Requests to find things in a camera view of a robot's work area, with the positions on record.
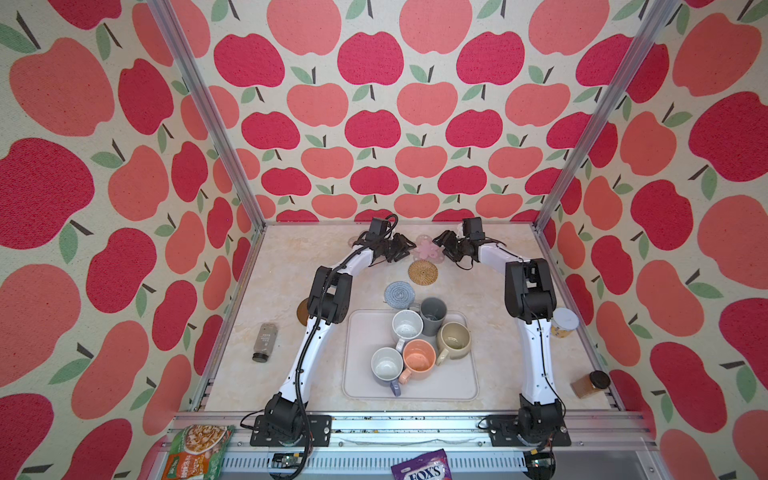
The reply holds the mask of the grey round woven coaster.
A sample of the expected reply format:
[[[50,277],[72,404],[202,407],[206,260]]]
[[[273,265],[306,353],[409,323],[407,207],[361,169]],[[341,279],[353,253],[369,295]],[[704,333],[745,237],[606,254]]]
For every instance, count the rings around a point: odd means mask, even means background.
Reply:
[[[415,291],[406,281],[390,283],[384,291],[384,301],[396,310],[407,310],[415,301]]]

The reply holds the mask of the tan round rattan coaster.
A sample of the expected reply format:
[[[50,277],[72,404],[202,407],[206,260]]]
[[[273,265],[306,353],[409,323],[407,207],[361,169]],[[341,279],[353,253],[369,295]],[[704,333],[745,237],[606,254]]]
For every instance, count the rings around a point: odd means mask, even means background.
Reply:
[[[420,286],[434,284],[439,275],[439,270],[435,264],[427,260],[414,261],[408,268],[410,280]]]

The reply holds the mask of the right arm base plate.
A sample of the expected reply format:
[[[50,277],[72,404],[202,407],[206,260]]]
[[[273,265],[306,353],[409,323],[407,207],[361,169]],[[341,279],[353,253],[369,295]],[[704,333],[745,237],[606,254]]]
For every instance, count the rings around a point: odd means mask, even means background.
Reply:
[[[562,421],[545,422],[517,415],[488,415],[478,426],[489,434],[494,447],[539,448],[572,445],[567,427]]]

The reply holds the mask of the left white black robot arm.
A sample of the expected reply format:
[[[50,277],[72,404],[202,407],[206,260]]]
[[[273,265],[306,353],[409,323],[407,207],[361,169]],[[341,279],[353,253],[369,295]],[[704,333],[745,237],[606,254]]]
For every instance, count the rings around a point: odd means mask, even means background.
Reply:
[[[389,214],[375,217],[351,247],[351,252],[333,266],[320,266],[308,295],[308,320],[299,351],[280,389],[267,402],[261,430],[269,439],[284,445],[312,442],[307,413],[309,386],[316,360],[332,329],[341,324],[349,310],[354,277],[378,259],[388,263],[408,256],[415,244],[395,231],[399,218]]]

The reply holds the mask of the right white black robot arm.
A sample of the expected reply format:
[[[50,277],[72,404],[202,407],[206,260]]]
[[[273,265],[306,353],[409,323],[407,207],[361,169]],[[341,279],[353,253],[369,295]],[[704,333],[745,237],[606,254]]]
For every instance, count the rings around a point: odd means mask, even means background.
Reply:
[[[517,321],[522,355],[522,390],[516,418],[500,419],[488,426],[499,434],[511,434],[525,446],[569,446],[565,424],[567,407],[555,389],[550,334],[557,307],[548,262],[527,258],[485,235],[479,218],[463,221],[463,235],[446,230],[432,239],[444,255],[458,264],[469,257],[504,276],[504,302]]]

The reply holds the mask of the brown round wooden coaster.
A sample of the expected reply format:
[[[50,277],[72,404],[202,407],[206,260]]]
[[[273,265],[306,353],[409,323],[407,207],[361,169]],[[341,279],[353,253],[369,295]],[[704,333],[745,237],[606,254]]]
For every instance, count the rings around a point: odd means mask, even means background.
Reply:
[[[308,312],[308,299],[305,298],[300,302],[300,304],[297,307],[296,310],[296,316],[299,321],[299,323],[303,326],[306,326],[309,319],[309,312]]]

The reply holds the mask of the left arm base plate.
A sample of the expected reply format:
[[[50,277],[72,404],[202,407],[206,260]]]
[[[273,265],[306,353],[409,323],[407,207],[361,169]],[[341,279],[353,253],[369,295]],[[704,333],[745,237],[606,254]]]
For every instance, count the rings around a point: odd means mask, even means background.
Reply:
[[[297,433],[280,433],[276,426],[269,424],[266,415],[256,417],[253,431],[251,432],[250,445],[253,447],[304,447],[308,440],[313,447],[328,447],[332,433],[332,420],[330,415],[309,415],[309,431],[303,426],[302,419],[298,419]]]

